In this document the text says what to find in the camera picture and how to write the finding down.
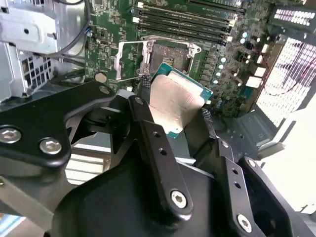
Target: bolt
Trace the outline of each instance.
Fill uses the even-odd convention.
[[[187,206],[186,197],[179,191],[174,190],[171,192],[171,200],[178,208],[185,208]]]
[[[252,227],[251,227],[251,224],[250,222],[248,221],[248,219],[239,214],[237,215],[237,220],[238,220],[238,223],[240,224],[240,226],[247,232],[247,233],[251,233],[252,232]]]
[[[91,37],[93,36],[92,31],[88,31],[88,32],[87,32],[87,36],[88,36],[89,38],[91,38]]]
[[[109,94],[110,93],[109,90],[106,87],[104,87],[104,86],[100,87],[100,91],[102,93],[104,93],[104,94]]]
[[[249,159],[248,162],[249,162],[249,164],[250,164],[252,167],[255,167],[255,166],[256,166],[256,163],[255,163],[253,160]]]
[[[61,144],[54,138],[46,138],[39,144],[42,152],[50,155],[55,155],[61,151]]]
[[[3,128],[0,130],[0,142],[12,144],[19,141],[22,134],[14,128]]]
[[[223,144],[223,146],[226,147],[226,148],[229,147],[228,144],[227,144],[225,141],[222,141],[222,144]]]
[[[141,105],[144,104],[144,102],[142,101],[142,99],[139,98],[139,97],[136,97],[135,100],[136,100],[136,102],[137,102],[138,104],[141,104]]]

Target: ram slot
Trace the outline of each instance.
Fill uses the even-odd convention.
[[[183,16],[179,16],[176,14],[170,14],[168,12],[156,12],[156,11],[142,11],[142,14],[139,15],[140,18],[147,18],[147,19],[157,19],[163,20],[164,22],[172,21],[177,25],[191,25],[193,28],[201,28],[203,30],[209,32],[216,32],[220,31],[222,33],[227,33],[230,31],[230,28],[224,25],[215,24],[214,22],[210,21],[199,21],[194,18],[188,19],[184,18]]]
[[[216,32],[214,30],[211,30],[210,28],[207,27],[200,27],[200,29],[198,28],[198,26],[193,25],[193,24],[187,24],[187,25],[182,25],[179,22],[170,22],[167,21],[165,19],[154,19],[154,18],[144,18],[143,19],[144,23],[148,23],[150,25],[155,24],[156,22],[159,22],[160,25],[162,26],[166,26],[166,27],[174,27],[177,28],[179,30],[184,30],[184,31],[188,31],[188,32],[192,32],[194,34],[205,34],[211,37],[223,37],[224,34],[222,32]]]
[[[140,23],[138,24],[137,29],[139,30],[146,30],[147,32],[151,32],[157,35],[161,35],[161,34],[167,34],[167,35],[171,35],[176,39],[182,39],[182,38],[186,38],[186,40],[188,41],[197,41],[197,42],[213,42],[213,43],[218,43],[218,44],[222,44],[225,45],[224,41],[220,38],[220,37],[212,37],[212,36],[207,36],[204,34],[192,34],[190,32],[185,32],[185,31],[181,31],[179,29],[176,28],[172,28],[172,27],[160,27],[159,24],[146,24],[146,23]]]
[[[207,7],[209,9],[219,9],[222,11],[230,12],[230,13],[235,13],[238,15],[244,16],[246,13],[246,10],[243,8],[239,7],[234,7],[234,6],[228,6],[228,5],[223,5],[215,2],[209,2],[209,1],[204,1],[204,0],[189,0],[189,4],[196,5],[196,6],[202,6],[202,7]]]
[[[169,15],[177,15],[179,17],[182,17],[184,19],[195,19],[195,20],[199,20],[199,21],[207,21],[207,22],[214,22],[214,23],[218,23],[221,25],[229,25],[230,21],[226,20],[226,19],[221,19],[221,18],[216,18],[216,17],[211,17],[211,16],[201,16],[201,15],[195,15],[195,14],[191,14],[188,12],[184,12],[184,11],[180,11],[180,10],[175,10],[175,9],[168,9],[167,7],[164,6],[153,6],[153,5],[149,5],[146,4],[144,5],[145,10],[150,10],[150,11],[156,11],[156,12],[163,12]]]

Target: red wire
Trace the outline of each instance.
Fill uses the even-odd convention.
[[[265,85],[267,83],[267,80],[269,78],[269,75],[270,75],[270,70],[269,70],[269,66],[268,66],[268,63],[266,61],[266,59],[264,58],[264,56],[262,55],[262,53],[260,52],[260,55],[262,56],[262,59],[263,59],[263,62],[265,63],[265,66],[267,67],[267,70],[268,70],[268,74],[264,77],[263,79],[263,89],[266,91],[266,93],[268,95],[271,95],[271,96],[279,96],[279,95],[284,95],[290,91],[292,91],[303,79],[304,77],[306,76],[306,73],[309,71],[309,69],[311,68],[311,66],[316,62],[316,57],[309,63],[309,65],[304,69],[304,71],[302,72],[302,74],[300,75],[300,77],[298,78],[298,80],[295,82],[295,84],[289,88],[287,91],[285,92],[282,92],[282,93],[279,93],[279,94],[271,94],[269,93],[266,88],[265,88]]]

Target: cable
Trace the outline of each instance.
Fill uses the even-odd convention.
[[[67,79],[73,79],[73,78],[83,77],[83,76],[84,76],[84,69],[79,69],[79,70],[75,70],[73,72],[66,73],[62,76],[52,78],[50,80],[50,83],[57,84],[61,81],[67,80]]]
[[[67,2],[67,1],[62,1],[62,0],[53,0],[53,1],[56,3],[64,4],[64,5],[79,5],[84,2],[84,0],[79,0],[77,2]]]
[[[73,39],[73,41],[70,42],[69,45],[67,45],[63,49],[59,50],[58,52],[51,53],[51,54],[39,54],[40,56],[47,57],[47,58],[54,58],[54,57],[56,58],[56,57],[63,56],[64,53],[66,53],[70,49],[72,49],[79,42],[80,38],[85,35],[85,31],[90,24],[91,15],[90,15],[89,0],[84,0],[84,3],[85,3],[85,11],[86,11],[86,16],[87,16],[87,21],[86,21],[85,25],[83,26],[83,28],[80,30],[79,34]]]
[[[306,73],[309,71],[309,69],[311,68],[311,66],[316,62],[316,57],[307,65],[307,67],[304,69],[304,71],[302,72],[302,74],[299,76],[299,78],[296,80],[296,82],[294,83],[293,86],[291,86],[291,88],[289,88],[287,91],[284,91],[284,92],[281,92],[281,93],[278,93],[278,94],[271,94],[269,93],[267,90],[266,90],[266,83],[267,83],[267,80],[269,78],[269,75],[270,75],[270,69],[269,69],[269,66],[268,66],[268,63],[264,57],[264,55],[262,54],[262,52],[258,51],[259,54],[262,56],[262,59],[263,59],[263,62],[265,64],[265,66],[267,67],[267,71],[269,72],[264,78],[263,78],[263,89],[266,91],[266,93],[270,96],[279,96],[279,95],[284,95],[290,91],[292,91],[303,79],[304,77],[306,76]]]
[[[64,58],[64,62],[65,63],[72,63],[72,64],[75,64],[79,67],[83,67],[83,68],[85,66],[85,64],[83,62],[79,62],[79,61],[71,59],[71,58]]]
[[[269,92],[267,92],[267,90],[265,89],[265,83],[264,83],[264,90],[266,91],[266,93],[268,95],[271,95],[271,96],[279,96],[279,95],[284,95],[290,91],[292,91],[303,79],[304,77],[306,76],[307,72],[309,71],[309,69],[311,68],[311,66],[316,62],[316,57],[307,65],[307,67],[304,69],[304,71],[302,72],[302,74],[299,76],[299,78],[296,80],[296,82],[294,83],[294,85],[291,86],[291,88],[289,88],[287,91],[284,91],[282,93],[279,93],[279,94],[271,94]]]
[[[64,58],[78,58],[78,59],[84,59],[84,57],[80,57],[81,53],[83,52],[84,50],[84,47],[85,47],[85,44],[87,43],[87,40],[88,40],[88,36],[87,35],[84,35],[84,40],[83,40],[83,44],[82,44],[82,47],[80,49],[80,51],[75,54],[75,55],[70,55],[70,54],[63,54],[62,57]]]

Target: green circuit board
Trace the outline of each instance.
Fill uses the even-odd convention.
[[[252,88],[236,84],[234,73],[241,74],[249,66],[236,55],[256,54],[240,43],[242,33],[247,32],[246,40],[261,47],[269,34],[267,19],[273,4],[297,2],[92,0],[93,36],[85,51],[85,74],[93,78],[102,72],[114,91],[134,90],[141,75],[153,75],[157,65],[165,62],[211,89],[215,110],[236,117],[252,93]],[[254,37],[262,40],[257,43]],[[125,42],[121,50],[120,42]]]

